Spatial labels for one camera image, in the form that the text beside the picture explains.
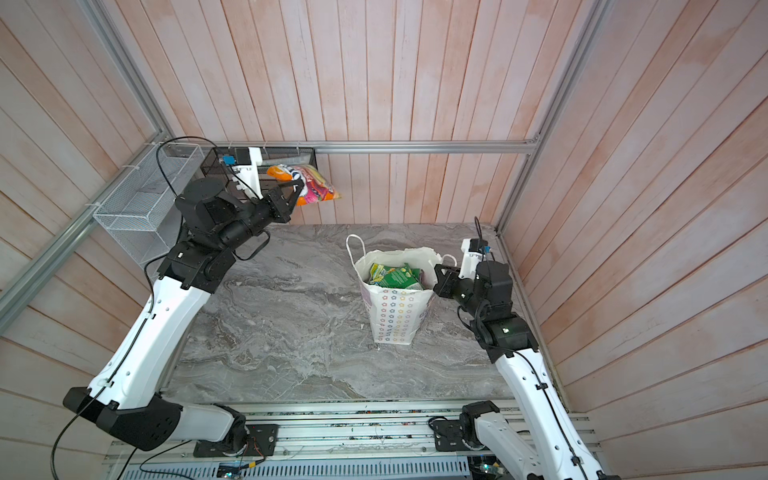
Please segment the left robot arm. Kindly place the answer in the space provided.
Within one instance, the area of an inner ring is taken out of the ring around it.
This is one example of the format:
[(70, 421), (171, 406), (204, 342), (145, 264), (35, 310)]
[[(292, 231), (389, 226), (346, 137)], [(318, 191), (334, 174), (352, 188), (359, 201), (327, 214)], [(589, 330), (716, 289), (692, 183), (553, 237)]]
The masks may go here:
[(64, 407), (142, 451), (206, 441), (226, 456), (241, 454), (249, 435), (243, 414), (165, 400), (159, 381), (191, 321), (238, 261), (237, 249), (270, 224), (289, 222), (303, 188), (295, 179), (241, 201), (217, 178), (190, 182), (175, 200), (182, 236), (162, 256), (148, 303), (102, 371), (67, 392)]

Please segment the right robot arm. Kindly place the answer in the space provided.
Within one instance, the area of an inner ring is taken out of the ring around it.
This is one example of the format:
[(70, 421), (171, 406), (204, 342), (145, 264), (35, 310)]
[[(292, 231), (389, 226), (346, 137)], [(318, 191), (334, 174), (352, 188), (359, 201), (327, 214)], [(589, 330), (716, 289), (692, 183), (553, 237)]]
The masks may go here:
[(468, 328), (510, 388), (531, 436), (526, 442), (495, 403), (479, 401), (462, 408), (466, 446), (490, 450), (514, 479), (609, 479), (568, 416), (533, 331), (513, 310), (509, 267), (481, 261), (464, 275), (439, 264), (435, 274), (433, 291), (471, 316)]

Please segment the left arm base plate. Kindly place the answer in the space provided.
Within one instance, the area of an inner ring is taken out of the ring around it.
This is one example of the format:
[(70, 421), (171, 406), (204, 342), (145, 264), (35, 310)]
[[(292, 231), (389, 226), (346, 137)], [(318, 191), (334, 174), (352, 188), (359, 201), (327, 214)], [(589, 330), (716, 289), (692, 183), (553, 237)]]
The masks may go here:
[(222, 441), (198, 441), (193, 450), (193, 457), (270, 457), (274, 454), (278, 433), (277, 424), (244, 424), (236, 427), (234, 432), (229, 433)]

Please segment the green candy bag back side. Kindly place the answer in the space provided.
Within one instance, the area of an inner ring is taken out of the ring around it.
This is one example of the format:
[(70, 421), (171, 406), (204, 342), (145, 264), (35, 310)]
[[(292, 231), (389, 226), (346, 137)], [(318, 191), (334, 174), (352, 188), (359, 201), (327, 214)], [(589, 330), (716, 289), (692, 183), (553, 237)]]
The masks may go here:
[(377, 286), (388, 289), (422, 290), (422, 271), (405, 264), (400, 267), (391, 267), (392, 271)]

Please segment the white paper bag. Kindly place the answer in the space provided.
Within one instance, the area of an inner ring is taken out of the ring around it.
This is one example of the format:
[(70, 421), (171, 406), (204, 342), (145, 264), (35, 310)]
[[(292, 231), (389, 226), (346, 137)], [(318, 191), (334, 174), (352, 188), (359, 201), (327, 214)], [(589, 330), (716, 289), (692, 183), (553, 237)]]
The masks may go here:
[[(355, 234), (346, 237), (345, 247), (367, 308), (373, 340), (378, 344), (409, 345), (436, 298), (434, 267), (444, 261), (455, 266), (456, 258), (440, 255), (428, 247), (368, 251), (362, 238)], [(369, 284), (369, 269), (374, 263), (391, 267), (408, 264), (420, 269), (423, 289), (388, 289)]]

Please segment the green Spring Tea candy bag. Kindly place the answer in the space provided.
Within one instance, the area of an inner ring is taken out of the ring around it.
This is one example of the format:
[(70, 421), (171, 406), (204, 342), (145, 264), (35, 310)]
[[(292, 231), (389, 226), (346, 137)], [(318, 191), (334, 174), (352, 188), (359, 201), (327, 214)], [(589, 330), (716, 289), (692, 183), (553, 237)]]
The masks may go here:
[(369, 284), (378, 285), (384, 278), (392, 271), (391, 267), (386, 265), (374, 263), (369, 269)]

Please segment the small orange candy bag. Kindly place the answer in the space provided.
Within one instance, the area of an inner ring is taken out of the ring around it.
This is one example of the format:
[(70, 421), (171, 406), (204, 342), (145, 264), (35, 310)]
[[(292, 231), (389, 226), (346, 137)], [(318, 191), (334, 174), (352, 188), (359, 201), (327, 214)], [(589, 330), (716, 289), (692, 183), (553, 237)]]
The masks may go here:
[(273, 165), (267, 169), (267, 174), (281, 183), (298, 180), (302, 182), (298, 206), (333, 201), (341, 197), (334, 186), (312, 165)]

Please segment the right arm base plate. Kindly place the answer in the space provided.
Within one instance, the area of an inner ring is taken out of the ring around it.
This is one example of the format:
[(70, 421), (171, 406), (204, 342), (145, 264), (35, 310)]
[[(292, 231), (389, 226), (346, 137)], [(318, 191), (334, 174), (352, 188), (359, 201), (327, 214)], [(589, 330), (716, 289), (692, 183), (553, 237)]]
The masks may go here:
[(465, 439), (459, 420), (449, 420), (443, 416), (432, 417), (427, 425), (433, 432), (434, 446), (438, 452), (478, 451), (485, 447), (473, 444)]

